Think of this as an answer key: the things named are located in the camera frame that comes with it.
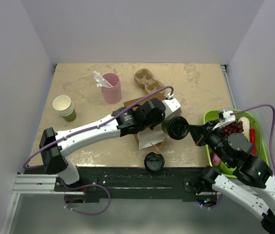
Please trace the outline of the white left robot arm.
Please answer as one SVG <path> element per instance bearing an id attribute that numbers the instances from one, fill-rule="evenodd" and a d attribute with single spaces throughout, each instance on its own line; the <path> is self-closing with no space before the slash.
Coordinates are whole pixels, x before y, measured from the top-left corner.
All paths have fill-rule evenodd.
<path id="1" fill-rule="evenodd" d="M 154 129 L 164 121 L 166 111 L 164 101 L 152 98 L 142 105 L 119 108 L 96 122 L 75 129 L 55 132 L 52 127 L 47 128 L 39 143 L 44 172 L 58 175 L 67 188 L 78 191 L 82 179 L 77 166 L 66 159 L 67 156 L 103 140 L 136 135 L 146 128 Z"/>

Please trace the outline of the green paper coffee cup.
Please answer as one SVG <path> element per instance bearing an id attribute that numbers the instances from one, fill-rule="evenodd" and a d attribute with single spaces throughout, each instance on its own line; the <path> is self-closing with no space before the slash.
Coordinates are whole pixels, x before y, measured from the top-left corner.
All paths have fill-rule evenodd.
<path id="1" fill-rule="evenodd" d="M 173 118 L 166 118 L 161 124 L 162 131 L 169 135 L 173 129 Z"/>

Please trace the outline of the brown paper bag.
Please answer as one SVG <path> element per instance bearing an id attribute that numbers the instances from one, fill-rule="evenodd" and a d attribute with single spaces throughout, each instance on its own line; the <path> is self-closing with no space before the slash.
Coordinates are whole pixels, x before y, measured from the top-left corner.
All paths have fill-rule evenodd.
<path id="1" fill-rule="evenodd" d="M 181 113 L 181 108 L 169 115 L 166 118 L 174 117 Z M 142 132 L 133 135 L 133 138 L 138 146 L 139 150 L 153 147 L 156 144 L 163 143 L 166 139 L 168 139 L 168 135 L 165 134 L 161 129 L 161 124 L 157 125 L 153 130 L 147 127 Z"/>

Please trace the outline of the black cup lid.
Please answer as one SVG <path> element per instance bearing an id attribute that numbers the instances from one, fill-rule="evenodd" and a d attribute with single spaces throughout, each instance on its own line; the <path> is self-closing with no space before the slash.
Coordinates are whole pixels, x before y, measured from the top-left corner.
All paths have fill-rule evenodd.
<path id="1" fill-rule="evenodd" d="M 171 139 L 181 140 L 188 135 L 188 122 L 182 116 L 176 116 L 169 120 L 167 134 Z"/>

